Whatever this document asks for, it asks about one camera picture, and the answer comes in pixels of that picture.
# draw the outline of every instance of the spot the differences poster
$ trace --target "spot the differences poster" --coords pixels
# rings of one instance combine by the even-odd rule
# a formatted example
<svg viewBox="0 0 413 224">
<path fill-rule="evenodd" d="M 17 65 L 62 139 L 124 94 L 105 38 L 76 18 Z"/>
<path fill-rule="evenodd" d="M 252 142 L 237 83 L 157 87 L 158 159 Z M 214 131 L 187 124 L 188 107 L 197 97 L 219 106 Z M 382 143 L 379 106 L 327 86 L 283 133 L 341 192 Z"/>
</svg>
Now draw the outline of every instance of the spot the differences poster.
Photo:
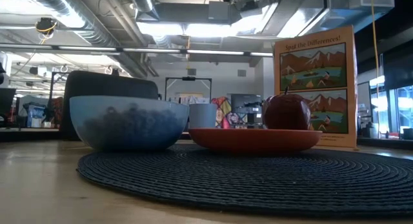
<svg viewBox="0 0 413 224">
<path fill-rule="evenodd" d="M 311 111 L 317 145 L 356 147 L 356 57 L 352 26 L 277 41 L 275 95 L 299 94 Z"/>
</svg>

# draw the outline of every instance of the wooden table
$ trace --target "wooden table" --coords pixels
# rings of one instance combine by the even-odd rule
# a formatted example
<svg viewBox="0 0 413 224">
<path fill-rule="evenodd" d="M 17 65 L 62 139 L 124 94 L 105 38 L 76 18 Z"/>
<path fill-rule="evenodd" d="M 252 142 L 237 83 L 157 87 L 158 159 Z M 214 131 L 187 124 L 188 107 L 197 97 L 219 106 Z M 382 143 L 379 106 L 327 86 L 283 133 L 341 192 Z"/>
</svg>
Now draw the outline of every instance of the wooden table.
<svg viewBox="0 0 413 224">
<path fill-rule="evenodd" d="M 82 180 L 77 160 L 91 151 L 82 142 L 0 143 L 0 223 L 413 223 L 278 218 L 146 201 Z M 402 150 L 359 151 L 413 159 Z"/>
</svg>

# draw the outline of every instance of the dark blue placemat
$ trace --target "dark blue placemat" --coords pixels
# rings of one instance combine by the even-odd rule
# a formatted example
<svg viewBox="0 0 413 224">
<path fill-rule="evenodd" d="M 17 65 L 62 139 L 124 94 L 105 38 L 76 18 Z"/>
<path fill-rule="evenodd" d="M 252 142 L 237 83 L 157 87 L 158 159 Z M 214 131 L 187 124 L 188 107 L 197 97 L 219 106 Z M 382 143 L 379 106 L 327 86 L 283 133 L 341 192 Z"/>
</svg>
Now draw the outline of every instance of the dark blue placemat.
<svg viewBox="0 0 413 224">
<path fill-rule="evenodd" d="M 325 218 L 413 214 L 413 161 L 357 152 L 246 158 L 176 145 L 92 153 L 78 171 L 93 183 L 191 207 Z"/>
</svg>

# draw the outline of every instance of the red apple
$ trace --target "red apple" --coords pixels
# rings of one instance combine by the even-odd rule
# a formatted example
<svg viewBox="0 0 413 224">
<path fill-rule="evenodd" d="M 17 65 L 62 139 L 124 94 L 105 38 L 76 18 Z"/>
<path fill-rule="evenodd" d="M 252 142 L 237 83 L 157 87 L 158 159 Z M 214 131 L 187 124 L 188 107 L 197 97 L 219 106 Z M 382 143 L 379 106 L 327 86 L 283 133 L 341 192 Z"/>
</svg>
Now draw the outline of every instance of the red apple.
<svg viewBox="0 0 413 224">
<path fill-rule="evenodd" d="M 311 112 L 304 98 L 297 94 L 269 97 L 263 105 L 264 124 L 269 129 L 308 130 Z"/>
</svg>

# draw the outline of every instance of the illustration of mountains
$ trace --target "illustration of mountains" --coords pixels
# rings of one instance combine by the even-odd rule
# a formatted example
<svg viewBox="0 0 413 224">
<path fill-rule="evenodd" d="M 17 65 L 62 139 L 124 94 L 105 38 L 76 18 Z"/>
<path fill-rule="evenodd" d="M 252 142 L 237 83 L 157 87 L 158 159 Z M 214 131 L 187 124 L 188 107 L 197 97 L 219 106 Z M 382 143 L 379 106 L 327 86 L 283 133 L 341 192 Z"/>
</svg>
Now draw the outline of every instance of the illustration of mountains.
<svg viewBox="0 0 413 224">
<path fill-rule="evenodd" d="M 312 112 L 320 111 L 320 112 L 341 112 L 344 113 L 347 109 L 347 102 L 345 99 L 339 98 L 332 98 L 328 97 L 325 98 L 323 95 L 318 95 L 313 100 L 305 99 L 308 104 L 308 107 Z"/>
<path fill-rule="evenodd" d="M 295 56 L 294 54 L 286 54 L 281 56 L 281 75 L 289 75 L 291 73 L 303 72 L 315 68 L 324 68 L 329 66 L 345 67 L 346 55 L 343 52 L 327 54 L 317 51 L 312 57 Z"/>
</svg>

